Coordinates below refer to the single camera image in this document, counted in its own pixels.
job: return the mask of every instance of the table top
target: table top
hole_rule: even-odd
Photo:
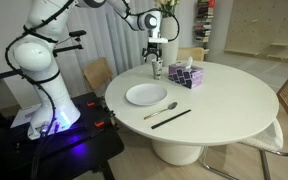
[[[145,64],[117,76],[105,99],[110,110],[128,128],[146,137],[183,145],[222,145],[240,141],[263,131],[276,118],[279,102],[264,82],[241,70],[210,62],[193,61],[203,68],[203,83],[193,89],[168,79],[153,79],[152,65]],[[151,106],[130,103],[126,92],[139,84],[158,84],[167,96]],[[148,120],[144,117],[178,102],[174,110]],[[188,109],[192,111],[156,129],[151,126]]]
[[[102,165],[121,153],[124,144],[110,124],[110,115],[101,106],[95,93],[74,97],[81,112],[70,130],[54,135],[41,154],[39,179],[73,179]],[[94,122],[105,122],[95,128]],[[0,179],[29,179],[31,163],[38,141],[27,137],[29,124],[12,129],[0,129]]]

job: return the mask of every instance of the black table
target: black table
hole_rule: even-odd
[[[111,124],[110,112],[103,109],[94,93],[73,102],[81,117],[68,131],[57,133],[41,154],[38,179],[73,179],[88,170],[103,171],[114,179],[107,160],[121,153],[124,144]],[[104,125],[95,127],[95,122]],[[0,179],[29,179],[38,140],[28,140],[28,124],[0,129]]]

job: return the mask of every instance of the tissue box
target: tissue box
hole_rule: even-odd
[[[169,65],[168,78],[190,89],[202,84],[203,68],[191,66],[190,69],[186,69],[185,66],[186,64]]]

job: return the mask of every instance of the white plate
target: white plate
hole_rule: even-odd
[[[127,91],[126,99],[136,105],[148,106],[162,101],[166,95],[166,89],[160,85],[140,84]]]

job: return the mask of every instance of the chopsticks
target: chopsticks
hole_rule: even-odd
[[[160,122],[160,123],[155,124],[155,125],[152,126],[151,128],[152,128],[152,129],[155,129],[155,128],[159,127],[159,126],[162,126],[163,124],[168,123],[168,122],[170,122],[170,121],[172,121],[172,120],[174,120],[174,119],[176,119],[176,118],[178,118],[178,117],[180,117],[180,116],[182,116],[182,115],[184,115],[184,114],[186,114],[186,113],[188,113],[188,112],[190,112],[190,111],[191,111],[190,109],[187,110],[187,111],[184,111],[184,112],[182,112],[182,113],[180,113],[180,114],[178,114],[178,115],[176,115],[176,116],[173,116],[173,117],[171,117],[171,118],[169,118],[169,119],[166,119],[165,121],[162,121],[162,122]]]

